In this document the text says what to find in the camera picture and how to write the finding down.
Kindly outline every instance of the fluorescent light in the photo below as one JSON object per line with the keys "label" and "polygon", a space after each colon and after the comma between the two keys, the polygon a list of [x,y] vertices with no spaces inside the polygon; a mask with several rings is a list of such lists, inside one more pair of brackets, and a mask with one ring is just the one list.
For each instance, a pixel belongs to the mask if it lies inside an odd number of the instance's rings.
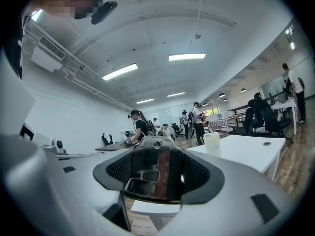
{"label": "fluorescent light", "polygon": [[176,95],[180,95],[180,94],[184,94],[185,92],[179,92],[179,93],[175,93],[175,94],[170,94],[167,97],[172,97],[172,96],[176,96]]}
{"label": "fluorescent light", "polygon": [[291,42],[290,46],[291,46],[291,49],[292,49],[292,50],[295,49],[295,44],[294,44],[294,42]]}
{"label": "fluorescent light", "polygon": [[124,67],[122,69],[119,69],[119,70],[117,70],[115,72],[112,72],[110,74],[107,74],[106,76],[103,77],[103,79],[108,81],[108,80],[110,80],[110,79],[112,79],[112,78],[114,78],[116,76],[119,76],[121,74],[130,72],[130,71],[135,70],[135,69],[138,69],[138,66],[137,66],[136,63],[132,64],[132,65],[129,65],[129,66],[126,66],[126,67]]}
{"label": "fluorescent light", "polygon": [[175,54],[169,56],[169,61],[183,60],[183,59],[203,59],[205,53],[189,53],[189,54]]}
{"label": "fluorescent light", "polygon": [[137,104],[140,104],[140,103],[144,103],[144,102],[147,102],[147,101],[152,101],[154,99],[149,99],[149,100],[143,100],[143,101],[138,101]]}
{"label": "fluorescent light", "polygon": [[36,20],[38,19],[39,15],[43,12],[43,10],[37,10],[37,11],[33,11],[31,13],[31,18],[36,22]]}

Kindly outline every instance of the person with backpack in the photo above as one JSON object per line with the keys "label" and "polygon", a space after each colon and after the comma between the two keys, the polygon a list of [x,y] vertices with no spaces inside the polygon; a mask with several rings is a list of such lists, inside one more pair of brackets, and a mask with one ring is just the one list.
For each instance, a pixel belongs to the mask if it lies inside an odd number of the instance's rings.
{"label": "person with backpack", "polygon": [[301,78],[297,77],[296,73],[289,69],[286,63],[282,64],[282,68],[289,75],[289,79],[292,85],[293,98],[297,100],[297,105],[301,114],[300,124],[305,123],[306,110],[304,99],[304,83]]}
{"label": "person with backpack", "polygon": [[136,109],[132,110],[128,117],[132,118],[136,130],[136,134],[129,142],[129,144],[132,144],[136,140],[141,141],[142,138],[148,135],[147,120],[145,119],[143,113]]}
{"label": "person with backpack", "polygon": [[187,116],[186,116],[186,110],[184,110],[182,112],[182,116],[181,116],[181,124],[185,127],[185,138],[188,139],[188,119],[187,119]]}
{"label": "person with backpack", "polygon": [[196,137],[197,137],[197,142],[198,145],[203,145],[203,135],[205,134],[205,130],[203,129],[203,125],[202,125],[202,120],[205,118],[204,116],[202,116],[198,110],[198,108],[200,108],[200,104],[199,102],[194,102],[193,104],[193,109],[190,112],[190,119],[192,124],[194,125],[194,128],[196,130]]}

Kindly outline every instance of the floor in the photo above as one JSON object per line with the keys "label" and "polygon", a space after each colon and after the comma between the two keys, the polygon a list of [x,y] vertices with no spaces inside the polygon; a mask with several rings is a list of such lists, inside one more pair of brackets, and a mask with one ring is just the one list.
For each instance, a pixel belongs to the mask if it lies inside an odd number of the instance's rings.
{"label": "floor", "polygon": [[[307,122],[297,124],[297,134],[293,135],[293,123],[285,130],[287,137],[292,137],[294,143],[286,142],[280,154],[279,165],[274,183],[293,199],[298,200],[305,186],[307,186],[312,163],[315,156],[315,97],[306,100]],[[176,145],[180,148],[192,148],[196,145],[196,138],[189,140],[176,138]],[[148,216],[136,215],[130,209],[134,203],[132,199],[125,199],[131,231],[138,236],[154,236],[158,233]],[[163,218],[167,224],[172,218]]]}

